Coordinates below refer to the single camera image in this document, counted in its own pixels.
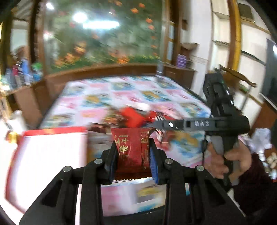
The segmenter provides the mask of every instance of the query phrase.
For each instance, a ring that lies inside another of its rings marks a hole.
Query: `patterned bedsheet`
[[[86,126],[99,123],[110,107],[150,106],[171,116],[209,117],[210,109],[173,80],[155,76],[117,76],[68,82],[41,128]],[[201,161],[203,132],[178,132],[168,157],[194,167]]]

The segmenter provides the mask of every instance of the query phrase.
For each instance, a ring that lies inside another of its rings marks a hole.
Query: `orange flower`
[[[85,54],[86,53],[86,49],[85,48],[82,48],[82,47],[79,47],[79,46],[75,46],[75,51],[78,53],[78,54]]]
[[[118,6],[122,6],[122,3],[120,1],[115,1],[115,4]]]
[[[153,25],[149,25],[148,28],[149,28],[150,30],[154,30],[155,27],[154,27]]]
[[[61,68],[64,65],[63,59],[59,58],[59,59],[55,60],[55,65],[56,65],[56,67]]]
[[[119,64],[124,64],[127,62],[129,62],[129,59],[127,57],[123,57],[122,59],[117,60],[117,63],[119,63]]]
[[[71,53],[68,53],[68,54],[65,56],[65,61],[66,61],[66,62],[69,62],[69,63],[73,63],[73,62],[74,62],[74,56],[73,56]]]
[[[131,9],[132,13],[138,13],[138,10],[136,8]]]
[[[153,22],[153,20],[151,20],[150,18],[147,18],[147,19],[146,19],[146,22],[150,24],[150,23]]]

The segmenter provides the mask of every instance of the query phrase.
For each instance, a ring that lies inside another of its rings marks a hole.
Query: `person's hand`
[[[234,148],[225,153],[224,157],[230,161],[239,161],[240,168],[233,171],[229,175],[230,181],[236,180],[240,175],[249,170],[252,164],[252,157],[250,150],[239,140],[238,148]],[[227,166],[224,165],[224,159],[222,156],[218,155],[214,150],[212,143],[208,144],[209,152],[211,153],[211,164],[206,166],[206,169],[210,172],[213,177],[223,179],[224,174],[229,172]]]

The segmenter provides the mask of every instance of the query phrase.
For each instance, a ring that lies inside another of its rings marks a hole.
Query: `sleeve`
[[[272,182],[257,154],[252,154],[252,165],[233,186],[235,201],[248,216],[262,209]]]

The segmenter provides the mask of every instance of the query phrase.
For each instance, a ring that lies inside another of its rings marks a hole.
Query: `shelf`
[[[265,64],[266,64],[265,62],[261,61],[261,60],[258,59],[256,56],[251,55],[251,54],[248,53],[248,52],[245,52],[245,51],[241,50],[241,54],[244,55],[244,56],[246,56],[246,57],[248,57],[248,58],[250,58],[250,59],[252,59],[252,60],[254,60],[254,61],[256,61],[256,62],[258,62],[258,63],[261,63],[261,64],[264,65],[264,66],[265,66]]]
[[[230,43],[224,42],[224,41],[216,41],[216,40],[213,40],[213,42],[216,43],[216,45],[221,46],[221,47],[229,47],[229,45],[230,45]],[[250,53],[248,53],[248,52],[245,52],[245,51],[241,50],[240,53],[241,53],[242,55],[244,55],[244,56],[246,56],[246,57],[248,57],[248,58],[250,58],[250,59],[252,59],[252,60],[254,60],[254,61],[256,61],[256,62],[258,62],[258,63],[261,63],[261,64],[264,65],[264,66],[265,66],[265,64],[266,64],[265,62],[261,61],[261,60],[258,59],[256,56],[254,56],[254,55],[252,55],[252,54],[250,54]]]
[[[226,15],[226,14],[222,14],[220,12],[213,12],[219,19],[229,19],[230,16],[229,15]]]
[[[216,43],[216,45],[221,46],[221,47],[229,47],[229,45],[230,45],[230,43],[224,42],[224,41],[213,40],[213,42]]]
[[[242,24],[244,24],[244,25],[247,25],[247,26],[256,28],[256,29],[258,29],[258,30],[261,30],[261,31],[267,33],[267,34],[270,34],[270,32],[269,32],[268,30],[263,29],[263,28],[257,26],[254,22],[250,22],[250,21],[247,21],[247,20],[244,20],[244,19],[241,19],[241,22],[242,22]]]
[[[225,15],[225,14],[222,14],[220,12],[213,12],[219,19],[225,19],[225,20],[229,20],[230,16],[229,15]],[[258,30],[261,30],[267,34],[270,34],[270,32],[262,27],[259,27],[255,24],[255,22],[250,22],[250,21],[247,21],[245,19],[242,19],[241,18],[241,23],[244,24],[244,25],[247,25],[247,26],[250,26],[250,27],[253,27],[253,28],[256,28]]]

